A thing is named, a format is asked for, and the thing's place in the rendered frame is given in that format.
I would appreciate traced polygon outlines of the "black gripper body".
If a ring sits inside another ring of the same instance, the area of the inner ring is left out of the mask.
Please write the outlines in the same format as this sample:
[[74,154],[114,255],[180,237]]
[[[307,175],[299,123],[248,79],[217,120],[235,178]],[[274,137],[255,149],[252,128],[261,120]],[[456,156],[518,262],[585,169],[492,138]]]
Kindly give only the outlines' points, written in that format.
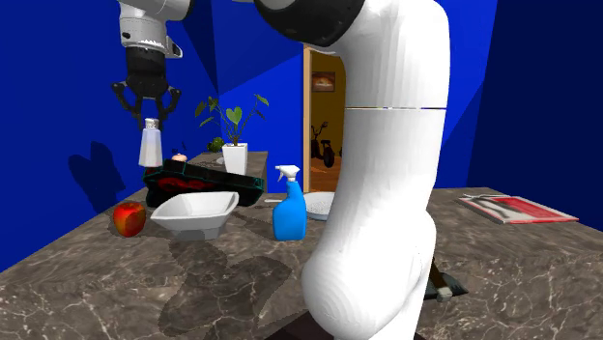
[[144,47],[127,47],[126,61],[126,83],[137,97],[160,99],[166,93],[168,81],[162,52]]

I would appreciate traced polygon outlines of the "white salt shaker silver cap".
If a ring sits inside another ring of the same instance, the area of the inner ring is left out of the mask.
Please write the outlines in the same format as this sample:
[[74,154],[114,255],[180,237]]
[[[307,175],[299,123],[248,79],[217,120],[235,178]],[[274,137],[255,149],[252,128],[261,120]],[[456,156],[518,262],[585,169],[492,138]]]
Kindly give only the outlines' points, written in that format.
[[140,166],[160,167],[162,165],[161,131],[158,125],[158,119],[145,119],[138,160]]

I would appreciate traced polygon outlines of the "green plant in white pot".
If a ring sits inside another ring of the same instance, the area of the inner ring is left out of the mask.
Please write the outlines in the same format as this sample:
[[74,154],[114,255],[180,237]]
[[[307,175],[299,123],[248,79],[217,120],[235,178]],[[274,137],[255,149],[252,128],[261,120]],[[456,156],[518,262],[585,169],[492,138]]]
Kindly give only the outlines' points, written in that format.
[[229,143],[225,143],[222,147],[222,156],[224,165],[228,173],[237,175],[245,175],[247,167],[247,144],[241,141],[243,130],[250,117],[256,115],[262,119],[265,116],[259,111],[258,104],[263,103],[269,106],[266,98],[254,94],[255,103],[252,109],[244,116],[243,110],[239,106],[234,108],[222,108],[217,98],[208,97],[201,101],[195,108],[194,115],[198,117],[204,111],[209,113],[216,112],[219,118],[214,116],[206,118],[199,126],[202,127],[207,123],[215,123],[225,133]]

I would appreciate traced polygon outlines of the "black tray with red pattern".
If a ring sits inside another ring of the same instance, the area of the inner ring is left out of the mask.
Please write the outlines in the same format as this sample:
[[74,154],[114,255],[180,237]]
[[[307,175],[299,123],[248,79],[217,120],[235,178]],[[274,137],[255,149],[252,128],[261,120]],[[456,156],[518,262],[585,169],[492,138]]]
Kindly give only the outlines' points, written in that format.
[[143,182],[148,188],[147,206],[157,208],[165,201],[184,193],[234,191],[240,195],[239,206],[257,202],[264,192],[261,178],[218,171],[199,165],[167,159],[160,167],[147,168]]

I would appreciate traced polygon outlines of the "white square bowl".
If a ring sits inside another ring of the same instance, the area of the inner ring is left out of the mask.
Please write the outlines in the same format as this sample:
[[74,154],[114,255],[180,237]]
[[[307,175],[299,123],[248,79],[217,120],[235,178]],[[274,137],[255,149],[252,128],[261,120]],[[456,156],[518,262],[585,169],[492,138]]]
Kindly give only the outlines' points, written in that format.
[[151,219],[181,241],[217,239],[240,195],[234,191],[179,194],[155,209]]

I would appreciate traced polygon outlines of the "red apple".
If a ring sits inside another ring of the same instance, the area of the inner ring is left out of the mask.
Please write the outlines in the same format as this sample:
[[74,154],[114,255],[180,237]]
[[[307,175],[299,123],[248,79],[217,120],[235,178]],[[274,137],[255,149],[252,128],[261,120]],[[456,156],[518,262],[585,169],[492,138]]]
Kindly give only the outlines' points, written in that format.
[[112,216],[118,233],[126,238],[139,234],[146,223],[146,210],[137,202],[126,202],[118,205]]

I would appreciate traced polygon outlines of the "wooden doorway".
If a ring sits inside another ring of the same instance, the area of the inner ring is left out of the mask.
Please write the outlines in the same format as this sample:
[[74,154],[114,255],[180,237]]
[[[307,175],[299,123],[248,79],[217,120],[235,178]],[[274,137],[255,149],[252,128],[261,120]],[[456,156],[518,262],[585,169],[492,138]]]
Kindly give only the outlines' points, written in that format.
[[[303,92],[303,152],[302,179],[303,190],[335,191],[341,158],[339,151],[343,145],[343,120],[345,106],[346,74],[340,58],[318,53],[309,46],[303,48],[302,92]],[[334,71],[335,91],[329,93],[313,93],[311,91],[311,74],[314,71]],[[312,129],[320,127],[324,121],[329,125],[323,129],[318,141],[329,139],[335,152],[335,164],[327,168],[323,161],[310,157]]]

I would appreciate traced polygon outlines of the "dark tricycle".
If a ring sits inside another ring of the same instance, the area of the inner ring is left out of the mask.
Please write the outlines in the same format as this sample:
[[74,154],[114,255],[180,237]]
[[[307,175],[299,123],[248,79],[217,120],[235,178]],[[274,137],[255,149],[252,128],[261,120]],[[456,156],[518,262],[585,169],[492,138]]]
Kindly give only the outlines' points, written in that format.
[[328,122],[324,121],[318,130],[314,126],[311,127],[313,139],[310,146],[310,157],[323,160],[327,168],[332,168],[335,162],[335,153],[330,145],[329,139],[318,141],[322,130],[328,126]]

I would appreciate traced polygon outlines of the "blue spray bottle white nozzle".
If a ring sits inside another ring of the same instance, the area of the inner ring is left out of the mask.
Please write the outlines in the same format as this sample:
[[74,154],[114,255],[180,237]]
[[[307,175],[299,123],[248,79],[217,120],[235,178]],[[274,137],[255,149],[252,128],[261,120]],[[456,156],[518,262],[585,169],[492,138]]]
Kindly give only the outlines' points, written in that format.
[[297,182],[300,168],[277,165],[279,180],[287,178],[286,198],[273,208],[273,235],[277,241],[301,241],[305,237],[307,212],[302,189]]

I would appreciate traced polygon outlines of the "dark tool with pale tip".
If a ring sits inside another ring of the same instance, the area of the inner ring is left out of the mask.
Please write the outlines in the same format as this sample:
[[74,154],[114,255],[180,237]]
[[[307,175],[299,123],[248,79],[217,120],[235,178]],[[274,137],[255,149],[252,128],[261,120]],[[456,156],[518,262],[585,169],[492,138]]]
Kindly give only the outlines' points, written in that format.
[[435,261],[432,261],[424,300],[435,299],[437,302],[447,302],[453,297],[462,296],[468,292],[454,277],[439,271]]

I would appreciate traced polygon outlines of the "red and white book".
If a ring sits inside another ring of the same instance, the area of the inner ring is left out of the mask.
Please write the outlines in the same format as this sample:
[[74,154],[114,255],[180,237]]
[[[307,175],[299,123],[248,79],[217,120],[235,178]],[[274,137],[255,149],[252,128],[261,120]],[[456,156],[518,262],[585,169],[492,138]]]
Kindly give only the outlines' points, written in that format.
[[499,224],[573,222],[579,218],[519,196],[465,194],[456,202]]

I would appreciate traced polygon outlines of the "brown wall picture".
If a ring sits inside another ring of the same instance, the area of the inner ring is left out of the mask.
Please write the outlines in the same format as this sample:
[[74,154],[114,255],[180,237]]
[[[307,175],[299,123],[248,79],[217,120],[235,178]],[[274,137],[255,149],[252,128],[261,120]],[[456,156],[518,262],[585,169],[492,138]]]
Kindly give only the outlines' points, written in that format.
[[314,71],[311,74],[311,91],[313,93],[329,93],[335,91],[334,71]]

